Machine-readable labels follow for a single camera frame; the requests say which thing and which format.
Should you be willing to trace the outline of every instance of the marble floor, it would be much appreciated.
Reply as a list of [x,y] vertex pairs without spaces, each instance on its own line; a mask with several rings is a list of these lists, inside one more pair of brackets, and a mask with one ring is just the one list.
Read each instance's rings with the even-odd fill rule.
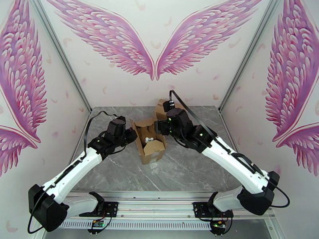
[[[191,109],[216,131],[229,145],[230,141],[214,106],[194,106]],[[105,110],[134,121],[153,116],[154,107],[98,107],[93,115]],[[98,116],[92,121],[88,141],[107,129],[110,117]],[[83,151],[80,144],[77,156]],[[73,191],[148,190],[148,191],[227,191],[240,183],[213,160],[178,145],[167,137],[167,149],[162,159],[142,165],[135,143],[118,154],[107,157],[92,169]]]

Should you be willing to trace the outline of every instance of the back wall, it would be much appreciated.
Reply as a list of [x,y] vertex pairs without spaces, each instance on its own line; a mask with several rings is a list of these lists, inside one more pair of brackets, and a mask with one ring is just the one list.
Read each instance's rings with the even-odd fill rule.
[[219,106],[269,0],[41,0],[92,107]]

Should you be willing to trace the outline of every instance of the metal frame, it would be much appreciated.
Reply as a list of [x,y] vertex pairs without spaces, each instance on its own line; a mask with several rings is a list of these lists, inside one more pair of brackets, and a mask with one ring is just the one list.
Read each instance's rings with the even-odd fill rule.
[[92,111],[92,107],[87,99],[87,97],[85,96],[85,93],[79,83],[79,81],[77,80],[77,77],[75,75],[75,72],[62,48],[62,45],[52,27],[51,22],[49,21],[49,18],[44,10],[44,7],[41,3],[40,0],[29,0],[30,3],[32,4],[32,6],[34,7],[34,9],[36,10],[36,13],[39,17],[39,19],[41,20],[44,29],[46,30],[49,39],[51,40],[54,48],[56,49],[58,56],[60,57],[61,63],[64,66],[65,70],[67,71],[68,75],[71,78],[71,81],[73,82],[76,90],[78,91],[86,109],[91,112]]
[[269,4],[266,8],[266,11],[257,27],[257,30],[254,34],[254,36],[252,37],[252,40],[248,46],[248,49],[244,55],[244,58],[242,59],[236,74],[225,94],[225,97],[223,98],[221,105],[219,106],[218,110],[220,112],[223,111],[223,109],[225,108],[230,96],[232,95],[233,91],[236,88],[236,85],[239,81],[239,79],[241,78],[250,58],[252,57],[252,54],[254,53],[255,49],[257,48],[257,44],[262,36],[262,34],[264,33],[265,28],[267,27],[267,24],[269,22],[269,19],[272,17],[272,13],[274,12],[274,10],[276,9],[276,7],[278,6],[280,0],[270,0]]
[[[270,0],[267,9],[262,17],[262,20],[255,32],[253,39],[247,49],[244,58],[229,86],[224,99],[219,107],[219,115],[222,119],[222,122],[225,126],[227,134],[230,138],[232,146],[238,151],[236,142],[234,141],[224,119],[222,116],[222,111],[226,106],[232,92],[234,91],[239,78],[241,77],[248,61],[250,60],[254,50],[256,49],[257,43],[264,32],[264,29],[267,26],[269,18],[272,16],[272,13],[280,0]],[[37,15],[39,16],[42,24],[54,45],[63,66],[68,72],[74,86],[76,87],[81,99],[83,100],[86,109],[91,112],[92,108],[87,100],[77,78],[75,72],[57,38],[57,35],[52,27],[51,22],[44,10],[44,7],[40,0],[30,0],[32,6],[35,8]],[[70,162],[74,159],[76,151],[80,145],[82,139],[78,141],[73,155],[70,159]],[[87,192],[71,192],[67,198],[73,198],[78,196],[83,196]],[[181,230],[181,229],[198,229],[198,230],[207,230],[207,223],[199,221],[195,218],[193,213],[192,202],[206,202],[208,201],[211,193],[208,192],[102,192],[99,193],[107,201],[117,201],[119,202],[118,207],[118,217],[113,218],[112,223],[110,224],[109,229],[169,229],[169,230]],[[257,216],[249,213],[246,210],[234,210],[234,219],[264,219],[271,237],[274,239],[283,239],[284,236],[281,232],[279,224],[276,220],[276,217],[272,211],[269,209],[265,215]],[[66,220],[62,227],[64,228],[79,228],[82,227],[85,223],[89,223],[92,218],[86,217],[72,217]],[[40,224],[38,222],[34,223],[34,228],[39,228]],[[35,233],[33,238],[42,239],[45,237],[46,231],[40,230]]]
[[[211,196],[208,192],[101,192],[106,201],[119,202],[117,217],[112,218],[108,229],[113,230],[210,230],[209,223],[195,218],[192,202],[206,202]],[[71,192],[67,198],[85,196],[87,192]],[[234,220],[262,219],[268,221],[274,231],[277,221],[272,209],[257,216],[246,210],[233,210]],[[60,228],[90,229],[89,217],[72,217],[64,221]],[[45,230],[34,238],[44,238]]]

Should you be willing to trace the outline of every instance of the printed wall decal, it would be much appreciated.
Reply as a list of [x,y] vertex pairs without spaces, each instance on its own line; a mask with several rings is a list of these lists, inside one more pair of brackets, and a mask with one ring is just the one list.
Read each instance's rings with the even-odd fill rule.
[[172,23],[172,17],[169,17],[169,20],[167,23],[164,24],[164,26],[169,26]]
[[55,139],[58,138],[59,137],[59,133],[57,131],[53,132],[52,133],[52,137],[55,138]]
[[106,89],[107,89],[107,87],[103,87],[103,88],[102,88],[102,92],[103,92],[104,94],[106,94]]
[[276,147],[287,145],[298,165],[318,175],[319,123],[295,128],[318,81],[319,39],[300,0],[284,0],[272,41],[266,91],[267,119],[277,127]]
[[64,44],[64,46],[67,47],[70,41],[72,41],[71,38],[68,38],[68,37],[67,37],[67,38],[64,38],[64,39],[63,39],[63,44]]
[[241,38],[238,38],[238,40],[237,40],[235,43],[229,43],[229,44],[228,44],[228,47],[229,47],[229,48],[234,48],[235,46],[238,45],[238,43],[240,42],[240,40],[241,40]]
[[199,68],[196,68],[196,73],[201,74],[202,72],[199,70]]
[[[251,19],[262,0],[229,0],[190,14],[176,27],[155,65],[137,31],[122,16],[78,0],[47,1],[58,9],[61,21],[94,51],[114,60],[125,72],[146,73],[151,80],[159,80],[163,73],[186,71],[216,50]],[[135,1],[139,9],[145,8]]]
[[37,127],[45,122],[46,93],[41,47],[27,0],[15,0],[1,31],[1,94],[19,127],[0,125],[0,176],[26,147],[37,148]]
[[154,48],[154,49],[159,49],[161,48],[161,43],[157,43],[157,44],[154,44],[152,41],[151,41],[151,46]]
[[236,113],[237,113],[239,110],[241,110],[241,109],[242,109],[242,106],[237,107]]
[[214,100],[218,100],[219,99],[219,96],[217,94],[213,94],[213,99]]
[[135,4],[141,11],[143,11],[146,7],[145,4],[140,4],[138,0],[135,0]]
[[47,51],[47,59],[46,59],[47,63],[51,64],[52,60],[51,60],[51,55],[50,53]]
[[315,105],[315,113],[317,116],[319,116],[319,101],[317,101],[317,103]]
[[18,230],[18,228],[12,227],[10,224],[11,224],[10,220],[7,220],[7,222],[6,222],[7,232],[10,232],[10,233],[16,232]]
[[257,48],[257,52],[259,52],[260,50],[264,50],[266,49],[266,45],[264,43],[261,43],[258,48]]
[[220,77],[220,75],[217,74],[216,76],[213,77],[213,80],[217,80],[217,79],[219,79],[219,77]]

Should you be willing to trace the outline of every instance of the angel wing mural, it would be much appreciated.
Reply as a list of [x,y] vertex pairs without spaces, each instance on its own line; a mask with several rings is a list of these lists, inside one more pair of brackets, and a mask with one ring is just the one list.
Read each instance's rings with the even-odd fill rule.
[[275,26],[266,96],[267,119],[277,127],[277,147],[292,147],[309,172],[318,175],[318,123],[294,129],[318,81],[318,30],[300,0],[284,0]]
[[156,64],[134,27],[122,16],[78,0],[47,0],[72,32],[117,67],[151,80],[177,75],[199,62],[249,21],[262,0],[229,0],[187,16],[172,33]]
[[46,102],[41,47],[27,0],[15,0],[0,35],[0,91],[20,131],[0,125],[0,176],[26,147],[37,148]]

